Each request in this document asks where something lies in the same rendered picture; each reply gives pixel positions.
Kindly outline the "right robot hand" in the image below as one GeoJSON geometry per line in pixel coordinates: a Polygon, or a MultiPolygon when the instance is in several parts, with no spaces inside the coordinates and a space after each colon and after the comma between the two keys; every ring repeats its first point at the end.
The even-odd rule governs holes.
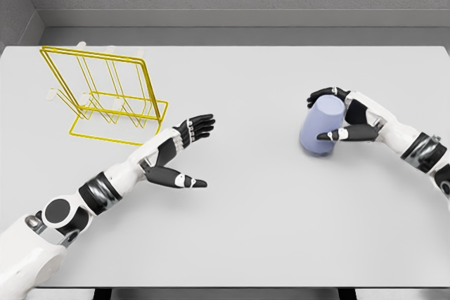
{"type": "Polygon", "coordinates": [[[331,96],[342,102],[347,126],[318,133],[318,141],[371,141],[387,145],[394,141],[397,118],[368,96],[339,87],[327,87],[311,93],[307,107],[312,108],[323,96],[331,96]]]}

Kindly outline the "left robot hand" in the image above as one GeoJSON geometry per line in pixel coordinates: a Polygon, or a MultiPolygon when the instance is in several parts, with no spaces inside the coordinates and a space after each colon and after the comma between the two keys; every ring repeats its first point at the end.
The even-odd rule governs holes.
{"type": "Polygon", "coordinates": [[[214,123],[213,114],[198,115],[158,134],[162,138],[156,141],[156,150],[139,162],[146,180],[170,188],[206,188],[206,181],[171,169],[167,164],[192,143],[209,137],[214,123]]]}

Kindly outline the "light blue cup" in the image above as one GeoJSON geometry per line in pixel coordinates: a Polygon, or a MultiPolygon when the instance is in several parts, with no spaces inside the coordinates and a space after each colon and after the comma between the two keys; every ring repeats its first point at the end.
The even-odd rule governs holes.
{"type": "Polygon", "coordinates": [[[320,133],[338,129],[345,115],[344,103],[332,95],[321,96],[307,113],[300,132],[300,144],[314,155],[327,155],[334,148],[334,142],[326,136],[324,141],[317,139],[320,133]]]}

